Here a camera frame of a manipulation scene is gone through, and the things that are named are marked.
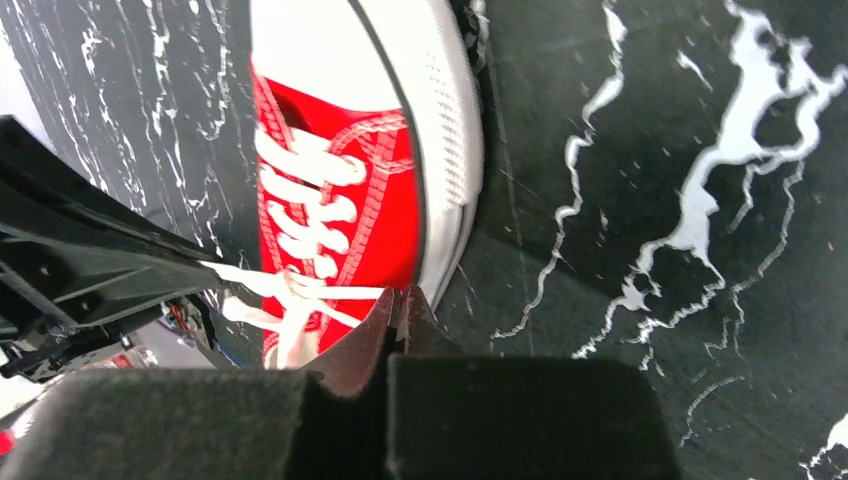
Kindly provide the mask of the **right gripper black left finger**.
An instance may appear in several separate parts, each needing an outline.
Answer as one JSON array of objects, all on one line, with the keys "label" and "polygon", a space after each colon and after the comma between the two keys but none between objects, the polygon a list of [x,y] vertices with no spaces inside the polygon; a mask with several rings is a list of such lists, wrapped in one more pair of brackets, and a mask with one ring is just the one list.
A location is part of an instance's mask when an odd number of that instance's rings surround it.
[{"label": "right gripper black left finger", "polygon": [[91,369],[50,389],[5,479],[381,479],[401,295],[300,369]]}]

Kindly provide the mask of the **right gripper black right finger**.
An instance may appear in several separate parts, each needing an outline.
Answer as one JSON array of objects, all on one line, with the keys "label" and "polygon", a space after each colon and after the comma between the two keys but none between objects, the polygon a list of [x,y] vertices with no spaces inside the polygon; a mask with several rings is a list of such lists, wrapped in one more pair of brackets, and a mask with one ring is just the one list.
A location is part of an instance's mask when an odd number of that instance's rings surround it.
[{"label": "right gripper black right finger", "polygon": [[678,479],[657,396],[610,359],[467,356],[405,291],[387,361],[393,479]]}]

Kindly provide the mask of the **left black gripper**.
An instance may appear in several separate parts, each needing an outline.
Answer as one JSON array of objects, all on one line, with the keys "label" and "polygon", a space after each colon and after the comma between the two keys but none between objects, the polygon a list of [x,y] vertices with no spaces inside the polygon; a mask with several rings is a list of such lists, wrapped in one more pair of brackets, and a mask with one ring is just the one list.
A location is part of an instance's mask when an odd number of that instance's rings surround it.
[{"label": "left black gripper", "polygon": [[150,325],[214,352],[209,308],[178,296],[221,287],[208,266],[215,258],[91,185],[2,116],[2,378],[47,383],[125,357]]}]

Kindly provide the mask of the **white shoelace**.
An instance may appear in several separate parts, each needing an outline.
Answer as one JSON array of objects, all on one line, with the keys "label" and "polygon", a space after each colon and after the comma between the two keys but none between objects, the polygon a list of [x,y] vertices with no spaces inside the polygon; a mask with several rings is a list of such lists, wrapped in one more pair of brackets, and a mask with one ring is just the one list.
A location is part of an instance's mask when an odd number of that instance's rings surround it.
[{"label": "white shoelace", "polygon": [[331,190],[363,183],[367,168],[355,157],[330,152],[328,140],[298,129],[273,132],[259,127],[254,145],[263,195],[260,205],[271,226],[269,250],[292,262],[277,262],[271,273],[215,262],[206,266],[220,279],[281,305],[282,315],[274,316],[227,295],[222,310],[230,321],[275,333],[276,365],[291,368],[301,358],[307,343],[304,329],[314,313],[355,328],[359,319],[338,311],[333,302],[375,300],[382,292],[377,287],[329,282],[339,274],[337,256],[351,248],[349,237],[334,225],[352,223],[358,216],[351,199],[332,196]]}]

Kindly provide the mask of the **red canvas sneaker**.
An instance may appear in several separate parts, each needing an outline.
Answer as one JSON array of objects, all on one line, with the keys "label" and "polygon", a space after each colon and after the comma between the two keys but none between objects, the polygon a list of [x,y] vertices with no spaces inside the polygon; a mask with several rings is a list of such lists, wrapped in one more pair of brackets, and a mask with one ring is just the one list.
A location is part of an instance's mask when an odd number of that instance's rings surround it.
[{"label": "red canvas sneaker", "polygon": [[[484,162],[476,80],[451,4],[253,1],[249,12],[256,130],[311,133],[367,168],[363,183],[331,190],[358,216],[334,225],[351,248],[330,284],[416,286],[437,304],[470,235]],[[271,273],[292,261],[269,250],[258,171],[257,154],[259,252]],[[375,301],[332,305],[361,322]],[[280,369],[278,338],[260,329],[262,364]],[[353,329],[314,313],[294,367]]]}]

